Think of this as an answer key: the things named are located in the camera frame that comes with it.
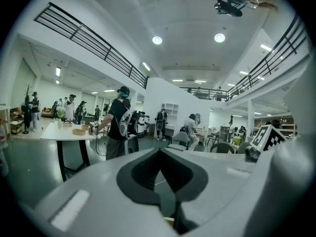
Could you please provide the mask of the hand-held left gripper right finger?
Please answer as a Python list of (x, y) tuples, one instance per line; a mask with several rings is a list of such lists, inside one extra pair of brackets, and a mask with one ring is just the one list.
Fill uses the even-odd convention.
[(164, 176), (175, 187), (179, 234), (244, 234), (251, 209), (244, 188), (256, 165), (243, 156), (160, 152)]

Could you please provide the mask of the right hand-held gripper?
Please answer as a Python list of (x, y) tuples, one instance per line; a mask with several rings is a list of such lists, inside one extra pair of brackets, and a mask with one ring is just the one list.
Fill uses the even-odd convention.
[(274, 149), (286, 140), (287, 138), (271, 124), (262, 126), (250, 141), (250, 145), (245, 148), (245, 161), (257, 162), (261, 153)]

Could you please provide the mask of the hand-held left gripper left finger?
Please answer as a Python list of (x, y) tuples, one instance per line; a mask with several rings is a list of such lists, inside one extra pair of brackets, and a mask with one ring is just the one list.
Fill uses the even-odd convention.
[(69, 237), (176, 237), (155, 205), (133, 202), (117, 185), (119, 169), (150, 150), (85, 168), (36, 206), (56, 234)]

